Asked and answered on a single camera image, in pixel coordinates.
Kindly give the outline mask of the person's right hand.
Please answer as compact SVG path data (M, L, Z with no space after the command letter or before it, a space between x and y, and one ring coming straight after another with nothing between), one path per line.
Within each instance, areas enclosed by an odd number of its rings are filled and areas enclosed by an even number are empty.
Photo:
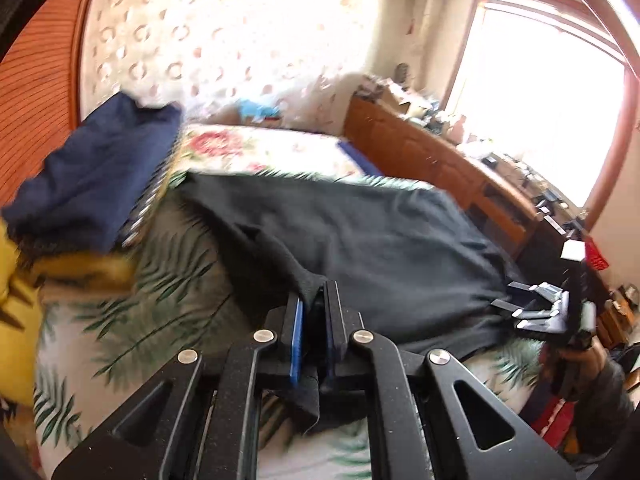
M565 401L575 402L604 369L608 352L594 336L585 349L558 348L547 344L540 362L540 377L550 382L551 393Z

